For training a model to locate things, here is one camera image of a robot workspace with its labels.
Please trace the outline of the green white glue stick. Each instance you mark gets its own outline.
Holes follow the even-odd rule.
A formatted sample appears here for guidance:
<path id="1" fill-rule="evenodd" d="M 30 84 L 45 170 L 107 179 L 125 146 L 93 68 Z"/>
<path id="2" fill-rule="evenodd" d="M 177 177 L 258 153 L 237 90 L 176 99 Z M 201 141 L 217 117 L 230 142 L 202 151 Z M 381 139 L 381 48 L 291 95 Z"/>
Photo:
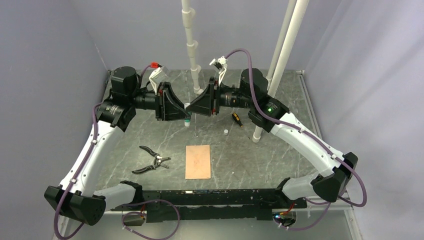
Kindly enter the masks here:
<path id="1" fill-rule="evenodd" d="M 185 127 L 190 127 L 191 125 L 191 115 L 192 113 L 190 111 L 187 110 L 188 106 L 190 105 L 189 102 L 184 103 L 184 110 L 188 113 L 189 117 L 184 119 L 184 126 Z"/>

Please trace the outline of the tan envelope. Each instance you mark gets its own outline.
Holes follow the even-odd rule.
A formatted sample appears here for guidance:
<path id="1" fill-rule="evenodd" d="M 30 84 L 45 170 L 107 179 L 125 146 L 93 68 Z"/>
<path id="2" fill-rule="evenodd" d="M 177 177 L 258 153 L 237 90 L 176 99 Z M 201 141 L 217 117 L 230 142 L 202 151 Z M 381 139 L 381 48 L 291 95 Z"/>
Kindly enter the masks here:
<path id="1" fill-rule="evenodd" d="M 187 145 L 185 150 L 185 179 L 210 179 L 212 172 L 210 145 Z"/>

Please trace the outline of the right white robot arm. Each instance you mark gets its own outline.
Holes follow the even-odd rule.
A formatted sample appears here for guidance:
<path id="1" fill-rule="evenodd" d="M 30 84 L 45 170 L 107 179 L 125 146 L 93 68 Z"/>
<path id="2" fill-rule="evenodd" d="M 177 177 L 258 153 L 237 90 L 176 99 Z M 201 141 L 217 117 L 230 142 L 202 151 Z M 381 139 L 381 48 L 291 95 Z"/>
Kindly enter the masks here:
<path id="1" fill-rule="evenodd" d="M 211 77 L 206 90 L 186 110 L 209 117 L 218 114 L 221 107 L 249 109 L 248 117 L 256 126 L 291 145 L 316 169 L 310 175 L 285 178 L 275 189 L 276 203 L 287 208 L 295 200 L 311 196 L 334 203 L 343 195 L 358 157 L 321 141 L 287 106 L 267 94 L 267 85 L 268 81 L 257 68 L 252 69 L 252 75 L 248 69 L 242 71 L 239 87 L 218 84 L 218 80 Z"/>

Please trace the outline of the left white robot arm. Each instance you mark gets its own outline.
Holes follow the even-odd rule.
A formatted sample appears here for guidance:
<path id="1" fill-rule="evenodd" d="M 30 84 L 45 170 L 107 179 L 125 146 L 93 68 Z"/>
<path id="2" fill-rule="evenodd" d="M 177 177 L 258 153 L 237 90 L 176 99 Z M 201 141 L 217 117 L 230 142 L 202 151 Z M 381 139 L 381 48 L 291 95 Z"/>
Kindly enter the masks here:
<path id="1" fill-rule="evenodd" d="M 138 109 L 154 111 L 160 121 L 190 117 L 166 81 L 166 67 L 157 63 L 150 66 L 152 73 L 145 87 L 143 74 L 135 68 L 122 66 L 113 71 L 107 98 L 93 109 L 92 130 L 81 153 L 60 184 L 49 186 L 44 193 L 56 216 L 93 226 L 106 211 L 124 205 L 137 210 L 143 205 L 143 188 L 137 183 L 124 180 L 103 190 L 96 190 L 96 186 L 105 160 Z"/>

